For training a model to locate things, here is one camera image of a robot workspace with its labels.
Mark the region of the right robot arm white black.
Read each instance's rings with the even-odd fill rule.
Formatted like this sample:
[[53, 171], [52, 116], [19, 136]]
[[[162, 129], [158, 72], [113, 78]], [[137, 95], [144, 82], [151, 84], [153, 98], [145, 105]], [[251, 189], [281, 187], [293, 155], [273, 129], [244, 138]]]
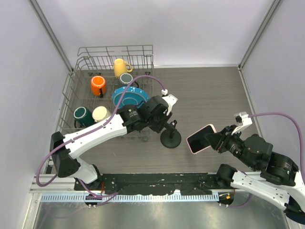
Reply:
[[291, 158], [274, 152], [273, 145], [257, 134], [242, 140], [240, 134], [233, 133], [234, 127], [204, 134], [203, 138], [216, 152], [230, 152], [252, 171], [259, 172], [263, 181], [221, 164], [215, 176], [216, 185], [247, 191], [272, 203], [289, 219], [304, 224], [305, 182], [301, 169]]

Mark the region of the pink case smartphone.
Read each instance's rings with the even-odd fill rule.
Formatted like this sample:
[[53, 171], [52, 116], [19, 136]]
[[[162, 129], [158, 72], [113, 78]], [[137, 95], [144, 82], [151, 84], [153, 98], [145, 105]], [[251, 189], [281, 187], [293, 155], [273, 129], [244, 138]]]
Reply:
[[192, 154], [198, 154], [211, 147], [210, 143], [205, 139], [207, 134], [216, 133], [216, 129], [213, 124], [208, 124], [199, 129], [192, 135], [188, 136], [186, 142]]

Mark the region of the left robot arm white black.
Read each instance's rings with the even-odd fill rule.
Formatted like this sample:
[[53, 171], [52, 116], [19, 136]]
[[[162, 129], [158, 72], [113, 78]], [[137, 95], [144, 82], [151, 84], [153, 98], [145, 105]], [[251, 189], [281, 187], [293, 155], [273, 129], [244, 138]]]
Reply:
[[146, 127], [161, 132], [176, 103], [177, 98], [171, 94], [154, 96], [140, 107], [124, 105], [106, 120], [72, 134], [52, 134], [50, 152], [57, 177], [74, 176], [90, 190], [97, 190], [102, 183], [100, 173], [94, 165], [81, 160], [80, 156], [96, 145], [134, 131], [140, 132]]

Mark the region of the black phone stand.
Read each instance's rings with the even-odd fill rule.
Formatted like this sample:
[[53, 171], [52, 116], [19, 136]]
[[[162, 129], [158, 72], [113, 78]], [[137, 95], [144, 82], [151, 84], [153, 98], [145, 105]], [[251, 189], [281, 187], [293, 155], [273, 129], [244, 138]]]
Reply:
[[166, 123], [166, 125], [164, 126], [165, 130], [160, 135], [160, 141], [162, 145], [166, 148], [177, 148], [182, 141], [181, 134], [176, 129], [176, 125], [176, 120], [173, 120], [170, 123]]

